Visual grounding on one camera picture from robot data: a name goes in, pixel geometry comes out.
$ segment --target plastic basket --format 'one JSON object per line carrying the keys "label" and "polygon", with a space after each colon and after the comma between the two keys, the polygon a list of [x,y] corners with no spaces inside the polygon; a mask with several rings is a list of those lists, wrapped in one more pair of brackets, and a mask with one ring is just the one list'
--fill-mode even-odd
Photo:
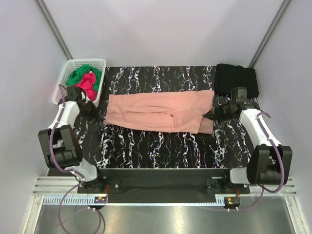
{"label": "plastic basket", "polygon": [[62,68],[62,71],[61,71],[59,78],[58,78],[58,83],[57,83],[55,92],[53,94],[52,102],[55,105],[57,105],[59,100],[61,99],[59,84],[62,84],[65,87],[67,87],[67,85],[65,83],[66,83],[69,75],[74,70],[76,70],[77,68],[81,67],[84,64],[89,64],[89,65],[97,68],[98,70],[102,71],[101,81],[99,83],[99,88],[98,88],[98,92],[97,92],[97,98],[93,101],[94,105],[96,107],[98,107],[99,98],[101,96],[101,90],[102,90],[102,85],[103,85],[103,81],[104,81],[105,68],[106,68],[106,60],[102,59],[102,58],[78,58],[78,59],[68,60],[65,63],[64,67]]}

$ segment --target stack of black clothing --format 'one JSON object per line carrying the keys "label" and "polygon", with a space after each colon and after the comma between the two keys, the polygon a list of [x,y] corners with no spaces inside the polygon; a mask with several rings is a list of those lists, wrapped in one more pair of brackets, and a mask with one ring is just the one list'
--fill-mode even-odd
{"label": "stack of black clothing", "polygon": [[237,87],[247,88],[249,98],[259,96],[258,83],[253,68],[218,64],[216,66],[214,90],[221,95],[231,94],[231,90]]}

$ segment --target cable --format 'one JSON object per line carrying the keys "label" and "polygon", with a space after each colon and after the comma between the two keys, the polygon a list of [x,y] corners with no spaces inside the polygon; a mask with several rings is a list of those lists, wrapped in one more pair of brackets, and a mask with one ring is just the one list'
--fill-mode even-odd
{"label": "cable", "polygon": [[277,159],[278,159],[278,163],[279,163],[279,166],[280,166],[280,169],[281,169],[281,181],[277,187],[277,189],[275,190],[270,190],[270,189],[267,189],[266,187],[264,187],[263,185],[260,185],[261,188],[263,188],[265,191],[269,192],[269,193],[272,193],[272,194],[275,194],[277,193],[278,191],[280,191],[284,185],[284,182],[285,182],[285,170],[284,170],[284,165],[283,165],[283,160],[282,160],[282,157],[281,157],[281,154],[279,153],[274,141],[272,140],[272,137],[269,135],[269,133],[267,132],[267,130],[265,129],[265,127],[263,126],[261,120],[260,120],[260,116],[261,115],[266,115],[267,117],[271,118],[271,116],[264,112],[264,111],[261,111],[258,115],[257,115],[257,121],[262,129],[262,131],[264,132],[265,136],[268,138],[269,142],[271,143],[271,145],[273,146],[274,150],[275,150],[275,153],[276,153],[276,156],[277,156]]}
{"label": "cable", "polygon": [[[74,174],[74,175],[76,174],[76,175],[78,175],[78,176],[80,176],[80,177],[82,178],[82,181],[81,181],[80,183],[78,183],[78,184],[75,185],[73,188],[71,188],[70,190],[68,190],[67,193],[65,193],[65,195],[63,196],[63,198],[61,199],[61,201],[60,201],[60,203],[59,203],[59,208],[58,208],[58,221],[59,221],[59,224],[60,224],[61,228],[63,229],[63,231],[64,231],[66,234],[70,234],[70,232],[68,232],[68,231],[66,230],[66,228],[64,227],[64,225],[63,225],[63,223],[62,223],[62,220],[61,220],[61,217],[60,217],[60,211],[61,211],[61,208],[62,208],[62,203],[63,203],[63,201],[65,200],[66,196],[67,196],[72,190],[74,190],[75,188],[77,188],[78,186],[80,186],[80,185],[82,185],[82,184],[84,183],[84,181],[85,181],[85,176],[84,176],[82,173],[78,172],[78,171],[75,171],[75,170],[64,170],[63,168],[61,168],[60,165],[58,164],[56,158],[55,158],[55,155],[54,155],[54,149],[53,149],[53,135],[54,135],[54,132],[55,132],[56,127],[58,126],[58,124],[59,124],[59,122],[60,122],[60,120],[61,120],[61,118],[62,118],[63,112],[64,112],[65,107],[66,107],[66,105],[65,105],[65,95],[64,95],[63,90],[61,89],[61,88],[64,88],[64,89],[66,89],[66,88],[65,88],[64,86],[62,86],[61,84],[59,84],[58,87],[59,87],[59,90],[60,90],[60,93],[61,93],[61,96],[62,96],[63,105],[62,105],[61,112],[60,112],[60,114],[59,114],[59,116],[58,116],[58,119],[57,119],[56,123],[54,124],[54,126],[53,126],[53,128],[52,128],[52,131],[51,131],[51,134],[50,134],[49,145],[50,145],[51,158],[52,158],[52,160],[53,160],[53,163],[54,163],[55,167],[56,167],[59,171],[61,171],[61,172],[63,172],[63,173],[70,172],[70,173],[72,173],[72,174]],[[100,226],[101,226],[101,220],[103,220],[104,229],[105,229],[105,220],[104,220],[104,217],[103,217],[103,215],[101,214],[101,212],[99,212],[99,211],[96,210],[96,209],[93,209],[93,211],[96,211],[96,212],[97,212],[98,218],[99,218],[98,227],[97,227],[96,231],[93,233],[93,234],[96,234],[96,233],[98,232]]]}

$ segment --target pink-red cloth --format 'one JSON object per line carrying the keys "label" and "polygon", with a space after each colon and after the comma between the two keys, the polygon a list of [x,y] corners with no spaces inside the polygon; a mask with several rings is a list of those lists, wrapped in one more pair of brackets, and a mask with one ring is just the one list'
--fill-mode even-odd
{"label": "pink-red cloth", "polygon": [[97,98],[97,91],[93,89],[93,84],[96,82],[97,78],[94,73],[86,73],[82,77],[82,81],[80,81],[76,86],[84,89],[88,98],[91,101],[94,101]]}
{"label": "pink-red cloth", "polygon": [[202,115],[211,110],[214,91],[109,95],[104,123],[156,132],[213,132]]}

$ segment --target red cloth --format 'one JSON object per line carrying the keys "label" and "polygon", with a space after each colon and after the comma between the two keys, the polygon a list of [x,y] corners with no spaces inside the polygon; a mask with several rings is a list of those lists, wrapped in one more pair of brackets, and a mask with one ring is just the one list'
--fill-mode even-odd
{"label": "red cloth", "polygon": [[94,73],[86,73],[83,75],[82,81],[76,85],[86,91],[86,94],[91,101],[94,101],[98,95],[97,91],[93,89],[93,84],[96,80],[97,78]]}

